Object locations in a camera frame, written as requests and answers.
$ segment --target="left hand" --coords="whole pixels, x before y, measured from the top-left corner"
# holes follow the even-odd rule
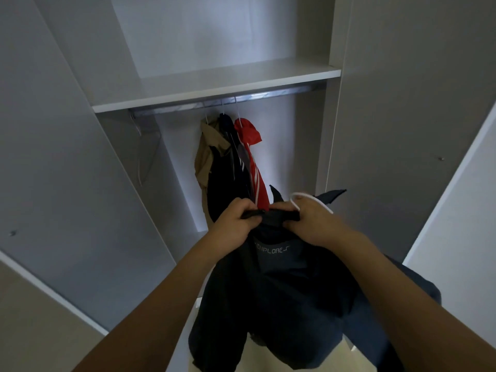
[[[262,221],[260,216],[240,219],[245,210],[256,209],[257,206],[249,198],[235,198],[207,234],[202,237],[207,248],[214,251],[217,260],[243,244],[248,233],[260,224]]]

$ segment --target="hanger hook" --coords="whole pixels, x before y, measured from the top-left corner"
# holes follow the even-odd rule
[[[239,116],[238,100],[234,97],[234,103],[236,104],[236,111],[238,112],[239,124],[241,124],[241,116]]]
[[[202,102],[201,104],[203,105],[203,111],[205,112],[205,120],[207,121],[207,125],[208,125],[207,109],[205,108],[205,102]]]

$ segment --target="white cabinet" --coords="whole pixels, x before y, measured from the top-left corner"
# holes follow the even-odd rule
[[[490,0],[1,3],[0,249],[106,329],[206,231],[205,118],[249,119],[286,198],[348,188],[335,210],[401,259],[496,95]]]

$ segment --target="red and white striped garment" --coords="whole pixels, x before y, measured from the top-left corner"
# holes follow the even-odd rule
[[[262,137],[260,137],[260,133],[258,133],[253,124],[245,118],[242,118],[241,120],[237,118],[234,122],[234,128],[238,132],[239,140],[241,141],[243,146],[245,146],[245,149],[248,152],[248,156],[250,157],[250,176],[251,183],[253,185],[255,205],[259,209],[268,211],[269,197],[267,196],[267,189],[265,188],[262,175],[260,174],[260,171],[255,164],[255,159],[253,159],[250,151],[251,145],[262,142]]]

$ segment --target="hand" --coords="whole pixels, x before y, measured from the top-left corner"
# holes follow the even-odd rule
[[[215,250],[217,260],[243,244],[248,233],[260,224],[260,216],[240,219],[245,210],[256,209],[257,206],[250,199],[235,198],[202,237],[208,248]]]
[[[286,221],[284,227],[309,244],[323,246],[332,252],[356,234],[338,216],[328,212],[318,202],[305,197],[296,197],[295,204],[300,207],[300,220]],[[291,202],[276,202],[271,209],[295,211]]]

